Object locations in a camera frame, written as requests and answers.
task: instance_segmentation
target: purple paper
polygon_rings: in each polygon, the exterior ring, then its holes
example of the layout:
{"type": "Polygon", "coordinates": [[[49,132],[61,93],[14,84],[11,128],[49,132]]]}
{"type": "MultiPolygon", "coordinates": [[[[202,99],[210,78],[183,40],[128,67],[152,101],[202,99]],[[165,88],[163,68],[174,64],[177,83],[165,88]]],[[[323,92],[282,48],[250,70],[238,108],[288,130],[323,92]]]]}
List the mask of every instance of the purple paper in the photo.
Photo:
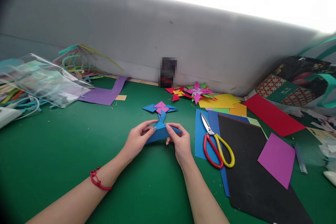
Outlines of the purple paper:
{"type": "Polygon", "coordinates": [[[120,76],[115,81],[112,89],[102,89],[95,87],[90,92],[86,93],[84,97],[79,97],[78,100],[111,106],[112,102],[120,94],[127,78],[129,77],[120,76]]]}
{"type": "Polygon", "coordinates": [[[295,150],[273,133],[268,138],[258,162],[286,189],[293,172],[295,150]]]}

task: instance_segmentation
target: person's left hand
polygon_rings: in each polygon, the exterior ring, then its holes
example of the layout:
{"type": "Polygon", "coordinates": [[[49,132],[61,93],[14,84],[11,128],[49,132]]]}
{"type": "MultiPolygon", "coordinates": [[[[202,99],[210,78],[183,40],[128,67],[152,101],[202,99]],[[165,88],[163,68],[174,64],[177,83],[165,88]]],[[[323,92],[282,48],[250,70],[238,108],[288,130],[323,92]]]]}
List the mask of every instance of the person's left hand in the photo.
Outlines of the person's left hand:
{"type": "Polygon", "coordinates": [[[133,160],[140,153],[148,138],[156,131],[156,127],[153,128],[153,126],[149,126],[149,124],[156,123],[157,121],[158,120],[145,121],[131,129],[121,152],[133,160]]]}

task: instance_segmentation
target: scissor blade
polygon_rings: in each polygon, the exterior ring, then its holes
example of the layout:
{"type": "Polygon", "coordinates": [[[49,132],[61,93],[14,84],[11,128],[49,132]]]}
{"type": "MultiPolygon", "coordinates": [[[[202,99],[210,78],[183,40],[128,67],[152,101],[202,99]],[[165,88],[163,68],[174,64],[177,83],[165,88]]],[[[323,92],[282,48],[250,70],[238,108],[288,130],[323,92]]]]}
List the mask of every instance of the scissor blade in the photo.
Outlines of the scissor blade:
{"type": "Polygon", "coordinates": [[[210,124],[208,123],[208,120],[205,118],[205,116],[203,115],[203,113],[201,112],[201,117],[202,117],[202,121],[204,124],[205,129],[207,130],[209,135],[214,135],[214,132],[212,132],[211,128],[210,128],[210,124]]]}

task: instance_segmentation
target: scissor handle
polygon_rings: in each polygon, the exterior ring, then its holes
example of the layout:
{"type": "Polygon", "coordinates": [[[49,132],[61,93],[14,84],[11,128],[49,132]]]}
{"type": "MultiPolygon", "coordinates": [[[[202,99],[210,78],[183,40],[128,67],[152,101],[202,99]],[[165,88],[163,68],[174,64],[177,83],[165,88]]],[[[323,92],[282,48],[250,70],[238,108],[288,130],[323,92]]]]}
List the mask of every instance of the scissor handle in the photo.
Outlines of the scissor handle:
{"type": "Polygon", "coordinates": [[[205,135],[204,135],[203,149],[204,149],[204,154],[205,154],[207,160],[210,162],[210,164],[212,164],[212,165],[213,165],[214,167],[216,167],[217,169],[222,169],[223,166],[224,166],[224,162],[223,162],[223,160],[222,160],[222,158],[221,158],[221,156],[220,156],[220,154],[219,154],[217,148],[215,147],[215,145],[214,145],[213,142],[211,141],[210,136],[209,136],[208,134],[205,134],[205,135]],[[209,155],[208,155],[208,152],[207,152],[207,150],[206,150],[206,149],[207,149],[207,143],[206,143],[207,140],[209,141],[211,147],[213,148],[213,150],[215,151],[215,154],[217,155],[217,157],[218,157],[218,159],[219,159],[219,162],[220,162],[219,165],[216,164],[216,163],[214,163],[214,162],[211,160],[211,158],[209,157],[209,155]]]}
{"type": "Polygon", "coordinates": [[[235,165],[235,162],[236,162],[232,149],[230,148],[230,146],[218,134],[215,134],[214,137],[215,137],[216,142],[217,142],[219,154],[220,154],[220,156],[221,156],[221,158],[222,158],[225,166],[228,167],[228,168],[232,168],[235,165]],[[225,145],[225,147],[227,148],[227,150],[230,153],[230,156],[231,156],[231,163],[230,164],[228,164],[226,162],[225,158],[224,158],[221,145],[219,144],[219,140],[225,145]]]}

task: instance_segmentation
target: stack of colored paper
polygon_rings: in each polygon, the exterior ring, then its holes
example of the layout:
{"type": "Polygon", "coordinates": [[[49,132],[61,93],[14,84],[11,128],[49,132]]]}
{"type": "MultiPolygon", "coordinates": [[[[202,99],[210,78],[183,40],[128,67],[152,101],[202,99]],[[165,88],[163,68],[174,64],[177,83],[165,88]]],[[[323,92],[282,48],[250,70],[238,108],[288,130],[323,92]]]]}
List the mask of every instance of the stack of colored paper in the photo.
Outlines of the stack of colored paper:
{"type": "Polygon", "coordinates": [[[235,116],[247,116],[246,106],[240,103],[232,94],[220,94],[215,96],[217,100],[200,99],[199,106],[206,110],[231,114],[235,116]]]}

